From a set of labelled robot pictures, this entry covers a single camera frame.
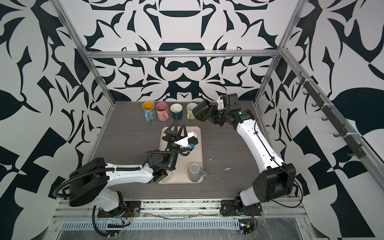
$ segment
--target black and white patterned wall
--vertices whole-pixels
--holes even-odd
[[[297,0],[65,0],[91,51],[276,49]],[[253,100],[271,58],[95,61],[117,101]]]
[[[104,58],[94,63],[116,101],[253,100],[271,57]]]
[[[0,1],[0,236],[40,239],[110,103],[47,0]]]
[[[289,51],[383,158],[382,1],[309,0]],[[299,79],[281,60],[260,101],[274,149],[293,163],[318,237],[382,239],[384,192],[352,153]]]

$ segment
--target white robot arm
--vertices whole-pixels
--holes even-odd
[[[260,171],[253,185],[235,198],[238,210],[291,193],[296,169],[292,164],[285,164],[275,153],[260,132],[251,111],[241,109],[237,94],[220,96],[217,103],[218,106],[214,106],[207,100],[203,101],[193,109],[194,116],[199,121],[209,120],[219,126],[226,122],[231,124],[246,142]]]

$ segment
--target plastic sheet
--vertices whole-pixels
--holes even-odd
[[[131,224],[148,222],[148,219],[132,219]],[[263,218],[257,219],[257,228],[249,235],[241,234],[239,230],[221,228],[217,229],[162,229],[162,230],[134,230],[129,227],[111,237],[117,240],[173,240],[173,239],[263,239],[263,240],[297,240],[302,239],[296,218]],[[60,230],[58,240],[94,240],[106,239],[91,230]]]

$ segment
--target mounting plate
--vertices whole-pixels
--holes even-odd
[[[224,209],[224,206],[226,209],[233,209],[230,212],[226,212]],[[251,215],[251,211],[255,216],[261,216],[261,212],[263,211],[261,204],[253,204],[247,207],[243,207],[240,212],[237,212],[237,206],[235,200],[221,200],[221,208],[223,209],[223,213],[225,213],[225,216],[238,216],[241,214]]]

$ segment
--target mug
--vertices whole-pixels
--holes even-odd
[[[189,180],[192,182],[197,182],[201,178],[201,176],[207,176],[208,173],[200,168],[200,166],[197,163],[192,163],[191,166],[189,166]]]
[[[145,120],[150,122],[156,118],[155,104],[153,102],[145,102],[142,105],[145,114]]]
[[[168,104],[166,103],[156,104],[156,112],[160,121],[167,121],[169,119]]]
[[[195,119],[195,116],[193,116],[192,110],[197,106],[196,103],[188,103],[187,105],[187,118],[188,119]]]
[[[174,103],[170,106],[173,119],[182,119],[183,118],[183,106],[180,103]]]

